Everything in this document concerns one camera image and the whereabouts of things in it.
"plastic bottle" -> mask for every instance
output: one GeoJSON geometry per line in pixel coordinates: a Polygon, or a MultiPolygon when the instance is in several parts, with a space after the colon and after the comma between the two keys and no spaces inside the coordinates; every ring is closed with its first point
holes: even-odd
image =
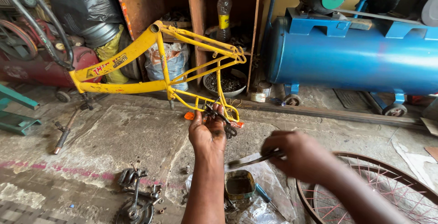
{"type": "Polygon", "coordinates": [[[216,34],[216,40],[219,42],[228,42],[231,38],[229,27],[229,13],[231,12],[232,0],[218,0],[219,28],[216,34]]]}

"forearm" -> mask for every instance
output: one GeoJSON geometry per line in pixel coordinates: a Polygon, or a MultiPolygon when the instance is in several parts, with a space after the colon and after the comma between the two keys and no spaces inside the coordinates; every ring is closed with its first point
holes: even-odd
{"type": "Polygon", "coordinates": [[[333,167],[330,174],[322,185],[342,202],[356,223],[409,223],[353,170],[338,165],[333,167]]]}
{"type": "Polygon", "coordinates": [[[225,223],[223,155],[195,152],[189,199],[182,223],[225,223]]]}

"black plastic bag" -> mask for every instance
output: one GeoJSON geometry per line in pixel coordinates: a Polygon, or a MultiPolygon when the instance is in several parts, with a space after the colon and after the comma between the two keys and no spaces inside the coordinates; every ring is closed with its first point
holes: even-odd
{"type": "Polygon", "coordinates": [[[101,22],[123,22],[117,0],[50,0],[50,4],[69,34],[81,34],[101,22]]]}

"yellow bottle label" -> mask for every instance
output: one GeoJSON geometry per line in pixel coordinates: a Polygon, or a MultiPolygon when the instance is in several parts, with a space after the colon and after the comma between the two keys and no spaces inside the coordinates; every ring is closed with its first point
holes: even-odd
{"type": "Polygon", "coordinates": [[[219,15],[219,29],[227,29],[229,26],[229,15],[219,15]]]}

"green metal stand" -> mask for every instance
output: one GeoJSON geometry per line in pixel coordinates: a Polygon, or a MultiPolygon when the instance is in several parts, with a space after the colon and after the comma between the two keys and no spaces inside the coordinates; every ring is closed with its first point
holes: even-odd
{"type": "Polygon", "coordinates": [[[32,124],[41,125],[40,120],[3,111],[3,109],[5,109],[8,106],[8,103],[11,101],[19,103],[33,110],[39,108],[39,103],[0,84],[0,129],[1,130],[14,132],[25,136],[26,133],[24,130],[26,128],[28,128],[32,124]]]}

